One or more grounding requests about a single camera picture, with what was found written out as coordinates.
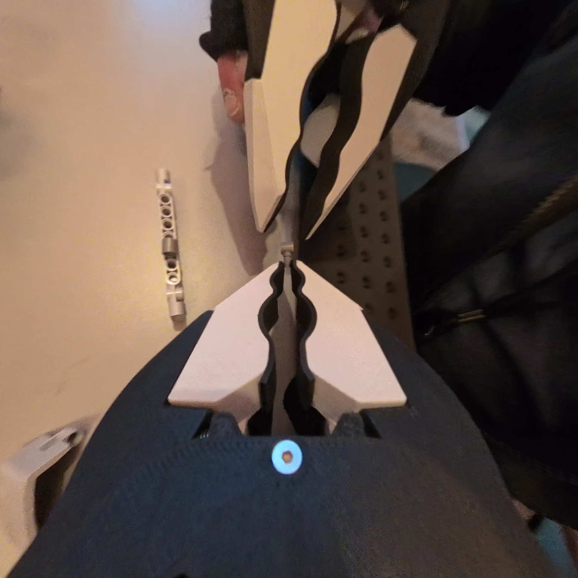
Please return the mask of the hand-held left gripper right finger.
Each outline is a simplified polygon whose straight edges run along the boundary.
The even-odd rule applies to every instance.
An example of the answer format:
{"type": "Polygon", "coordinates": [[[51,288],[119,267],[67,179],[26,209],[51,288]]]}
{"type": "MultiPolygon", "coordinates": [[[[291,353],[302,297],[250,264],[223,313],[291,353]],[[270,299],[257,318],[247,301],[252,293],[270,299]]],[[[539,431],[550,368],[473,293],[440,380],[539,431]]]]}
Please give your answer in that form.
{"type": "Polygon", "coordinates": [[[291,282],[298,359],[289,418],[296,433],[320,436],[343,415],[406,405],[363,309],[301,261],[291,263],[291,282]]]}

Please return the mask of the grey long toy brick beam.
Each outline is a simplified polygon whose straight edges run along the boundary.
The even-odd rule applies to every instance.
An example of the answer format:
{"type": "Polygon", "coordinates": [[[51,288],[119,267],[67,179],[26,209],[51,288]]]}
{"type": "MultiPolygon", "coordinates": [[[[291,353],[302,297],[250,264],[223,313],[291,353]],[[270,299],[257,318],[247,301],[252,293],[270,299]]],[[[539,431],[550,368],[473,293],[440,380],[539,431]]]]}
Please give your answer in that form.
{"type": "Polygon", "coordinates": [[[170,236],[178,240],[176,220],[176,206],[173,194],[173,185],[170,171],[166,168],[158,168],[156,171],[156,198],[161,227],[161,255],[163,257],[163,278],[165,282],[165,295],[168,304],[168,313],[171,322],[178,327],[184,324],[186,319],[186,305],[182,276],[182,264],[180,253],[177,258],[165,258],[162,254],[162,240],[170,236]]]}

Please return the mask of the person's right hand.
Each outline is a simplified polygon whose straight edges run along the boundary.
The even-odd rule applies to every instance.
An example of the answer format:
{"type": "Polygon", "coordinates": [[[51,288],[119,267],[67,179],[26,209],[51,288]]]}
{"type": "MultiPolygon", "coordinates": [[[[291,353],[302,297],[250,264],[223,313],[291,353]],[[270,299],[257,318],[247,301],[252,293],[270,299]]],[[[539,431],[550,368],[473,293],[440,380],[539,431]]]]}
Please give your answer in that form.
{"type": "Polygon", "coordinates": [[[226,115],[239,125],[245,122],[244,81],[247,59],[246,50],[234,50],[220,55],[216,61],[226,115]]]}

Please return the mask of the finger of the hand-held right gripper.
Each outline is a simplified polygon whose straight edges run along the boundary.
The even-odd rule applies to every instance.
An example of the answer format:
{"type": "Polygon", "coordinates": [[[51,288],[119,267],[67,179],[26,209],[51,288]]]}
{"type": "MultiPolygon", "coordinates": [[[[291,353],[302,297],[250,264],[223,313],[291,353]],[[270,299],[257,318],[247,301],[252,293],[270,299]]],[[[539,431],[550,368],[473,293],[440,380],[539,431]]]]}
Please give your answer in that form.
{"type": "Polygon", "coordinates": [[[317,171],[302,202],[300,240],[310,239],[382,139],[416,39],[401,25],[349,44],[314,64],[305,97],[324,98],[303,119],[300,152],[317,171]]]}
{"type": "Polygon", "coordinates": [[[264,233],[285,202],[303,95],[334,43],[340,9],[335,1],[243,1],[243,11],[249,190],[256,229],[264,233]]]}

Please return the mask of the grey curved toy brick panel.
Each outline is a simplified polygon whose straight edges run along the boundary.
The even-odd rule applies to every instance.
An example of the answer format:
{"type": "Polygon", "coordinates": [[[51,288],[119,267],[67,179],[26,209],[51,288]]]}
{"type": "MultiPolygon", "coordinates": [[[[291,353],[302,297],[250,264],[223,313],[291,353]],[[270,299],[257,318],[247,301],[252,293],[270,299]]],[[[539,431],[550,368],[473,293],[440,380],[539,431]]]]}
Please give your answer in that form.
{"type": "Polygon", "coordinates": [[[1,527],[26,550],[67,486],[91,433],[84,418],[50,430],[1,463],[1,527]]]}

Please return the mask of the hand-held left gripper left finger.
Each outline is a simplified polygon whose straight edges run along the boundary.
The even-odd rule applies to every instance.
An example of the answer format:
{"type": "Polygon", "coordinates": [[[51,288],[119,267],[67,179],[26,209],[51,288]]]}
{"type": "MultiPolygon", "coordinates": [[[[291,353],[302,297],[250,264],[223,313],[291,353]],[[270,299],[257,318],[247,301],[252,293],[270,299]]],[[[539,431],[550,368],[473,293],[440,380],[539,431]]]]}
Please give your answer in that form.
{"type": "Polygon", "coordinates": [[[215,307],[172,388],[172,406],[229,413],[252,435],[270,435],[276,396],[271,330],[285,266],[270,266],[215,307]]]}

